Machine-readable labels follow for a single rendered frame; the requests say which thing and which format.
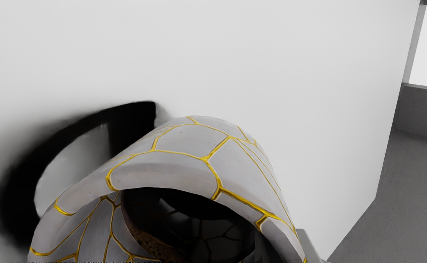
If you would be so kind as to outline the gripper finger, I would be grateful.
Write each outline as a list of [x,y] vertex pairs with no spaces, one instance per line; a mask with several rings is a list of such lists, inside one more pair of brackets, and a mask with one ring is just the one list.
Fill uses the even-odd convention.
[[297,236],[305,253],[304,263],[324,263],[314,247],[309,235],[304,229],[296,229]]

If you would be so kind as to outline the grey mug with gold cracks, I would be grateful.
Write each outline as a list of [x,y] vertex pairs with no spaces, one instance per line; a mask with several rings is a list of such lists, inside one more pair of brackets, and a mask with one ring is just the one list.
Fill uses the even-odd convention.
[[310,263],[271,163],[237,125],[160,125],[64,191],[29,263]]

